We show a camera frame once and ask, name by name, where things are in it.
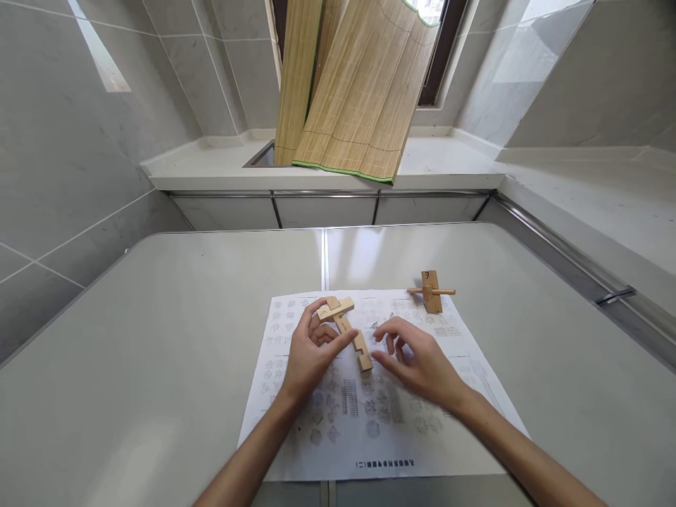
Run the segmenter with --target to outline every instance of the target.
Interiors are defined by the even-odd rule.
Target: white table
[[[494,225],[162,234],[0,370],[0,504],[184,506],[234,451],[270,297],[436,269],[533,439],[613,506],[676,501],[676,376]],[[356,504],[524,506],[507,475],[345,482]],[[319,484],[257,505],[318,505]]]

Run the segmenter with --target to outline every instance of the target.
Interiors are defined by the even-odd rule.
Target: hand
[[[312,315],[324,304],[326,298],[321,298],[305,308],[291,338],[289,364],[280,394],[300,406],[305,404],[312,391],[319,385],[331,361],[358,334],[357,330],[349,330],[338,335],[329,325],[311,329]]]
[[[376,342],[381,342],[386,333],[388,353],[374,351],[371,355],[411,391],[453,413],[471,398],[472,389],[462,381],[432,335],[400,317],[391,318],[375,330]],[[412,359],[403,357],[406,344],[413,350]],[[395,352],[398,360],[392,357]]]

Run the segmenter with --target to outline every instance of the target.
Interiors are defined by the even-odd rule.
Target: forearm
[[[195,507],[250,505],[301,408],[297,401],[280,392],[270,410],[197,499]]]
[[[605,507],[594,493],[472,392],[458,418],[514,474],[539,507]]]

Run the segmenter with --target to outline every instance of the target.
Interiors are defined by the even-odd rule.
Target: instruction sheet
[[[528,433],[450,296],[428,314],[405,290],[306,292],[272,299],[238,446],[265,415],[284,379],[291,336],[304,308],[323,296],[351,297],[346,313],[369,351],[373,332],[397,315],[430,333],[458,374],[523,434]],[[481,475],[505,470],[450,413],[407,391],[376,361],[362,373],[352,346],[329,367],[294,424],[266,481]]]

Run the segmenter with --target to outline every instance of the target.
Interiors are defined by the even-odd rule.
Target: bamboo mat
[[[293,164],[393,184],[437,31],[403,0],[350,1]]]
[[[291,165],[308,114],[322,0],[289,0],[275,165]]]
[[[331,44],[333,44],[336,37],[338,25],[340,25],[340,20],[345,14],[348,1],[349,0],[324,0],[324,13],[322,14],[322,27],[319,31],[319,40],[317,42],[317,62],[315,63],[315,77],[312,81],[310,104],[317,92],[326,59],[329,56]]]

